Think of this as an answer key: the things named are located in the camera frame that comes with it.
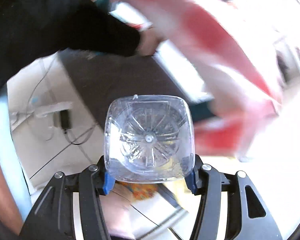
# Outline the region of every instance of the person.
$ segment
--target person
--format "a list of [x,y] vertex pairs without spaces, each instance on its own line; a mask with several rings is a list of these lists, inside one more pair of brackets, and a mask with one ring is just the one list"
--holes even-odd
[[[147,56],[161,40],[154,28],[138,32],[90,0],[20,0],[0,12],[0,89],[35,59],[59,50]],[[1,168],[0,221],[20,233],[23,222]]]

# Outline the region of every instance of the clear plastic container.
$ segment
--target clear plastic container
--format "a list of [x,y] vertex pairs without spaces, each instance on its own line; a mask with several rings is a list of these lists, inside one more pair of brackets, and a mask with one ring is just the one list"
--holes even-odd
[[119,98],[109,107],[105,165],[116,180],[160,183],[182,179],[194,167],[194,132],[179,97]]

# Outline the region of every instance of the black sleeve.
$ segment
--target black sleeve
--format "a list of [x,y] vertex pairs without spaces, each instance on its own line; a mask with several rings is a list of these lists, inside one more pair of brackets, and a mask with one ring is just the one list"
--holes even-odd
[[137,30],[90,0],[20,0],[0,13],[0,88],[39,57],[66,48],[132,56]]

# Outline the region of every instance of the power adapter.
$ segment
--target power adapter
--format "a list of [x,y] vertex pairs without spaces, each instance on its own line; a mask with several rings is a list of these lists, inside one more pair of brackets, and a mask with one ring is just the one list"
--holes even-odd
[[70,111],[62,110],[59,112],[60,115],[60,125],[61,129],[64,133],[67,133],[67,130],[72,128],[71,120],[70,120]]

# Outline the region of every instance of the metal screw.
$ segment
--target metal screw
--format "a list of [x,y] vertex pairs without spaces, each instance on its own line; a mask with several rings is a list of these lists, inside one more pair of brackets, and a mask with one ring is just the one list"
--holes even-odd
[[89,166],[89,171],[96,171],[98,169],[98,166],[93,164]]
[[247,176],[247,173],[245,173],[244,171],[238,171],[238,176],[240,178],[245,178]]
[[60,179],[60,178],[62,178],[62,176],[63,176],[62,171],[58,171],[58,172],[56,172],[56,173],[54,174],[54,177],[55,177],[56,179]]
[[148,135],[146,135],[146,142],[149,142],[149,143],[150,143],[150,142],[152,142],[152,141],[153,141],[153,139],[154,139],[154,138],[153,138],[153,136],[152,136],[152,135],[149,135],[149,134],[148,134]]
[[202,165],[202,169],[205,171],[211,171],[212,167],[209,164],[204,164],[204,165]]

